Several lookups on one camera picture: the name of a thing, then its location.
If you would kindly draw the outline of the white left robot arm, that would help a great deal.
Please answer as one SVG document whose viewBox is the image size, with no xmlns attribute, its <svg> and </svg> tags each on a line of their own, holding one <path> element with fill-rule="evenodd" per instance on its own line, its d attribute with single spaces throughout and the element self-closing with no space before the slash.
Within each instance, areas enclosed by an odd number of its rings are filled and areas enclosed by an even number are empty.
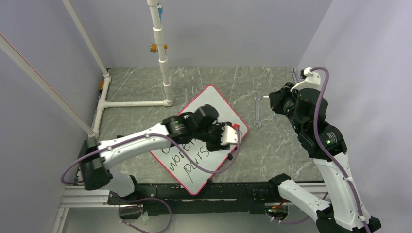
<svg viewBox="0 0 412 233">
<path fill-rule="evenodd" d="M 170 116 L 135 134 L 100 142 L 85 140 L 79 157 L 85 190 L 109 190 L 128 204 L 135 203 L 141 196 L 136 178 L 117 172 L 114 167 L 149 151 L 170 147 L 181 150 L 183 144 L 193 139 L 204 142 L 209 152 L 238 146 L 239 127 L 231 122 L 219 122 L 218 117 L 218 111 L 207 104 L 194 112 Z"/>
</svg>

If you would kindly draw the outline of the red framed whiteboard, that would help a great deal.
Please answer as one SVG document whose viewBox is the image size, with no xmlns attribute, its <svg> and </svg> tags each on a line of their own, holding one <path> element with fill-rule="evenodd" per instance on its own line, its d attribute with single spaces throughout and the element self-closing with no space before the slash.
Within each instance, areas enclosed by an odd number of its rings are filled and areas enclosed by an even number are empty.
<svg viewBox="0 0 412 233">
<path fill-rule="evenodd" d="M 240 125 L 241 138 L 249 132 L 249 127 L 235 112 L 233 107 L 216 89 L 209 85 L 202 90 L 180 112 L 185 124 L 196 135 L 181 148 L 170 148 L 151 151 L 151 155 L 186 189 L 196 195 L 207 183 L 207 179 L 221 170 L 228 153 L 234 156 L 236 145 L 229 145 L 229 150 L 209 152 L 206 148 L 207 131 L 217 122 L 230 122 Z"/>
</svg>

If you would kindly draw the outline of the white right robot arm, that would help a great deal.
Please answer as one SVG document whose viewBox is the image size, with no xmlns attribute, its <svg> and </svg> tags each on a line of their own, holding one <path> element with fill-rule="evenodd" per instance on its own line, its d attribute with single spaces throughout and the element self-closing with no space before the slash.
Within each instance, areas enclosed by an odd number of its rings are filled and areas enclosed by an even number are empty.
<svg viewBox="0 0 412 233">
<path fill-rule="evenodd" d="M 282 173 L 269 180 L 273 201 L 292 202 L 310 217 L 321 233 L 373 233 L 381 222 L 364 207 L 352 178 L 347 146 L 338 128 L 326 121 L 328 102 L 313 88 L 295 90 L 286 83 L 269 94 L 270 107 L 290 122 L 298 141 L 316 164 L 330 201 L 318 198 Z"/>
</svg>

